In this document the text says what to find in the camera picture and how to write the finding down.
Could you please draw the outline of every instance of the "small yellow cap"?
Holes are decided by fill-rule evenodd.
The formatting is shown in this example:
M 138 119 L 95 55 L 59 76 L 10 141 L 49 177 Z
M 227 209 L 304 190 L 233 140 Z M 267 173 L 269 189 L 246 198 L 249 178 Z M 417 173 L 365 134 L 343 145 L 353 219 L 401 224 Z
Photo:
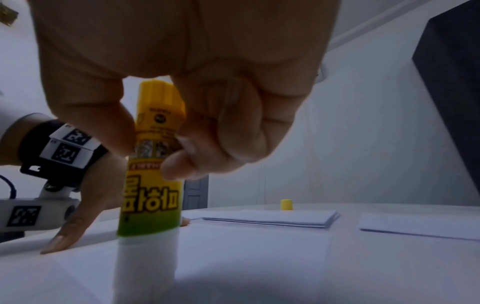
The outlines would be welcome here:
M 294 205 L 291 199 L 283 199 L 280 201 L 280 208 L 282 210 L 293 210 Z
M 142 81 L 138 89 L 137 113 L 145 113 L 151 107 L 178 111 L 185 115 L 185 103 L 177 88 L 158 79 Z

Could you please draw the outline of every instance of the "hand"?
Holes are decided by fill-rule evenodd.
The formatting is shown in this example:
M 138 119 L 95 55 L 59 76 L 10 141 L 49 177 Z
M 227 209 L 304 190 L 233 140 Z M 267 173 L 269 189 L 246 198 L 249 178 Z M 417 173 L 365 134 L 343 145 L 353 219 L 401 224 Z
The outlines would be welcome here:
M 338 0 L 30 0 L 51 110 L 128 155 L 122 79 L 171 75 L 187 105 L 167 179 L 268 156 L 314 84 Z
M 93 164 L 80 186 L 80 205 L 41 253 L 69 248 L 82 237 L 102 211 L 120 207 L 126 171 L 127 160 L 112 153 Z M 186 226 L 189 222 L 183 218 L 181 225 Z

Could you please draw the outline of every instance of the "white table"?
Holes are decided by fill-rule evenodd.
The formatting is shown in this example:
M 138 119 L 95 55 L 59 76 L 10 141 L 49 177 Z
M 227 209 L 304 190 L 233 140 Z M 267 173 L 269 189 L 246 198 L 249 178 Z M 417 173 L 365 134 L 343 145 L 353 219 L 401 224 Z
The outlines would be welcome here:
M 341 214 L 328 231 L 332 235 L 332 244 L 326 281 L 321 289 L 322 303 L 480 302 L 480 242 L 364 232 L 357 227 L 362 212 L 471 215 L 480 214 L 480 208 L 390 204 L 295 204 L 294 207 L 335 209 Z M 215 210 L 278 208 L 278 205 L 256 205 Z M 188 217 L 189 213 L 195 212 L 186 211 L 184 215 Z M 100 226 L 102 229 L 109 226 L 113 232 L 116 221 L 97 222 L 91 231 Z M 5 255 L 8 250 L 0 247 L 0 262 L 37 255 L 40 246 L 53 234 L 49 232 L 23 239 L 22 242 L 32 242 L 32 251 L 15 256 Z

